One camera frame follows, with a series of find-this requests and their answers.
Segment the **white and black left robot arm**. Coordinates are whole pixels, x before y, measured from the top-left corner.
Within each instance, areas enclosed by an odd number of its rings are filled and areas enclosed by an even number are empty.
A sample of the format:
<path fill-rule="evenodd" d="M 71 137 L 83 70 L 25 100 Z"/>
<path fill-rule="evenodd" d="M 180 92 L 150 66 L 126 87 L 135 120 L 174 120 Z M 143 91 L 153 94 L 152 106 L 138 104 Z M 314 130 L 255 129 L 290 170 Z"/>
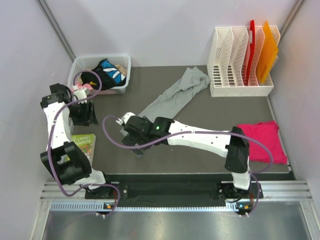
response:
<path fill-rule="evenodd" d="M 70 124 L 89 126 L 98 124 L 94 103 L 87 100 L 88 88 L 56 83 L 50 95 L 42 98 L 40 106 L 47 119 L 48 144 L 40 160 L 52 177 L 61 185 L 79 185 L 87 193 L 109 198 L 114 191 L 108 177 L 94 170 L 90 157 L 73 141 Z"/>

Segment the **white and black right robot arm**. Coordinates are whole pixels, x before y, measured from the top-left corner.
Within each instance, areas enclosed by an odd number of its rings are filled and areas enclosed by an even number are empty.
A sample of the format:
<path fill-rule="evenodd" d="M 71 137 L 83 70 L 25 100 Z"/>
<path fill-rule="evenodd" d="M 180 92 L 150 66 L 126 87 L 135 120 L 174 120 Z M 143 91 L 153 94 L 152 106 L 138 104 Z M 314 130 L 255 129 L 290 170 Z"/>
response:
<path fill-rule="evenodd" d="M 141 146 L 136 150 L 142 155 L 153 146 L 185 146 L 214 153 L 225 158 L 225 169 L 231 172 L 233 192 L 239 198 L 245 198 L 252 191 L 249 168 L 250 143 L 244 132 L 233 127 L 231 131 L 215 131 L 189 126 L 177 120 L 156 117 L 154 121 L 147 117 L 126 113 L 116 121 L 127 133 L 123 139 L 126 146 Z"/>

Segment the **grey t shirt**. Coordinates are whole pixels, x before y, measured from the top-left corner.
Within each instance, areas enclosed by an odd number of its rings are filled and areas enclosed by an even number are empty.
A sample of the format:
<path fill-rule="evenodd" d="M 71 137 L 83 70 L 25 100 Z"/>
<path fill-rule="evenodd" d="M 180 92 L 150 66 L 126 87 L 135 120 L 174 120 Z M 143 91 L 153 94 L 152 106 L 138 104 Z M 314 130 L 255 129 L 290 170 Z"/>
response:
<path fill-rule="evenodd" d="M 200 91 L 211 83 L 197 67 L 187 68 L 182 77 L 159 95 L 138 116 L 153 122 L 157 117 L 173 119 Z"/>

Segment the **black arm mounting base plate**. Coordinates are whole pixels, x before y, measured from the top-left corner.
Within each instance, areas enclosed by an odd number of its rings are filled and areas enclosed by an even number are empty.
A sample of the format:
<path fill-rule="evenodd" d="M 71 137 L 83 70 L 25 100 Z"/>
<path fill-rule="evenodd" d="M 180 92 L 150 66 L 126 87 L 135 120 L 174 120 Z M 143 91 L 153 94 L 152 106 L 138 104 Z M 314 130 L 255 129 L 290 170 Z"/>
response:
<path fill-rule="evenodd" d="M 229 173 L 222 174 L 110 174 L 111 184 L 120 192 L 125 203 L 154 201 L 165 203 L 181 200 L 183 204 L 198 200 L 201 204 L 214 201 L 259 199 L 261 186 L 252 180 L 248 190 L 237 190 Z"/>

